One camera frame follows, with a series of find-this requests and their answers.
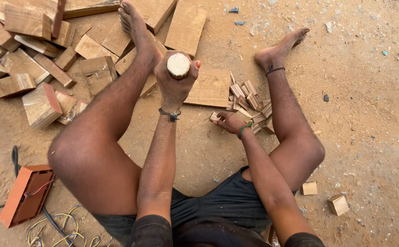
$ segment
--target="hairy leg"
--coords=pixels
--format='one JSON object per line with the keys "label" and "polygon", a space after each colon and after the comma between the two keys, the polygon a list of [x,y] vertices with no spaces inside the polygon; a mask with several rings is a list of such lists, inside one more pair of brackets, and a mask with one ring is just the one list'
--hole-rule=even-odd
{"label": "hairy leg", "polygon": [[64,128],[48,153],[50,166],[82,205],[104,215],[137,213],[141,168],[117,141],[129,126],[146,79],[163,57],[134,6],[124,1],[119,13],[124,31],[136,44],[135,60]]}
{"label": "hairy leg", "polygon": [[[291,48],[300,44],[309,31],[308,27],[287,34],[282,42],[256,54],[255,60],[265,72],[285,66]],[[302,110],[294,97],[284,70],[267,76],[272,103],[273,126],[280,145],[269,156],[284,176],[291,190],[297,190],[324,159],[324,149],[313,134]],[[249,169],[243,177],[251,181]]]}

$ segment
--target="hand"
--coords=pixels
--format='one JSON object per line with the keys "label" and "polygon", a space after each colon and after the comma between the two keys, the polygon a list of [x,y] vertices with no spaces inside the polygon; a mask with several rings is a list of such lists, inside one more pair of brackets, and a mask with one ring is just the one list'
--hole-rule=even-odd
{"label": "hand", "polygon": [[192,85],[198,78],[198,72],[201,66],[200,61],[192,62],[187,77],[177,80],[171,76],[167,69],[167,60],[175,53],[183,52],[168,51],[160,64],[156,67],[156,79],[161,89],[161,95],[163,96],[161,109],[168,113],[178,112],[181,109],[181,105],[186,100],[192,89]]}
{"label": "hand", "polygon": [[216,116],[219,117],[220,119],[219,121],[214,121],[213,123],[221,128],[224,128],[226,131],[232,134],[235,134],[240,129],[240,127],[245,125],[245,122],[242,121],[242,119],[239,118],[238,115],[234,113],[220,112]]}

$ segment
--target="black shorts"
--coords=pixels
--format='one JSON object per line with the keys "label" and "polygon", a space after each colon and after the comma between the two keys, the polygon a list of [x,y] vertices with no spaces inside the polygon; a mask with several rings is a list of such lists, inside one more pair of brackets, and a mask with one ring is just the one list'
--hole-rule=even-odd
{"label": "black shorts", "polygon": [[[200,217],[222,217],[256,233],[264,231],[271,221],[253,183],[241,176],[241,172],[247,168],[242,167],[204,196],[185,196],[173,188],[170,204],[172,229],[176,230],[182,224]],[[126,245],[136,215],[93,216],[111,236],[123,246]]]}

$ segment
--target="foot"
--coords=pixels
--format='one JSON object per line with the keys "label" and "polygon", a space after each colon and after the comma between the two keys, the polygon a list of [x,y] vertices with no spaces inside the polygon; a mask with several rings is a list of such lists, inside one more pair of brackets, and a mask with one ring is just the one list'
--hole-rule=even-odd
{"label": "foot", "polygon": [[122,29],[131,36],[137,48],[137,56],[146,56],[146,60],[151,61],[152,69],[154,69],[163,58],[163,54],[148,37],[145,20],[137,12],[134,5],[127,0],[120,4],[119,14]]}
{"label": "foot", "polygon": [[265,72],[270,70],[269,66],[273,65],[273,69],[282,68],[285,66],[285,58],[290,52],[291,48],[300,44],[305,40],[306,33],[309,32],[309,27],[303,27],[296,31],[287,34],[279,45],[265,48],[258,52],[254,59]]}

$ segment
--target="black string bracelet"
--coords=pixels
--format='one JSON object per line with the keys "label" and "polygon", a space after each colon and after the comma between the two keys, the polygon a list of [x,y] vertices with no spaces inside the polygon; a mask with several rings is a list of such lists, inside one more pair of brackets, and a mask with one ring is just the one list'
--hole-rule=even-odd
{"label": "black string bracelet", "polygon": [[268,72],[265,74],[265,76],[268,76],[269,73],[271,73],[271,72],[273,72],[273,71],[276,71],[276,70],[285,70],[284,67],[282,67],[282,68],[277,68],[277,69],[274,69],[274,70],[273,70],[273,65],[270,65],[269,68],[270,68],[270,71],[268,71]]}
{"label": "black string bracelet", "polygon": [[158,109],[158,111],[159,111],[161,114],[163,114],[163,115],[169,115],[169,121],[170,121],[170,122],[175,122],[175,121],[179,120],[177,117],[181,114],[181,112],[176,113],[175,111],[174,111],[174,113],[167,113],[167,112],[165,112],[164,110],[162,110],[161,108]]}

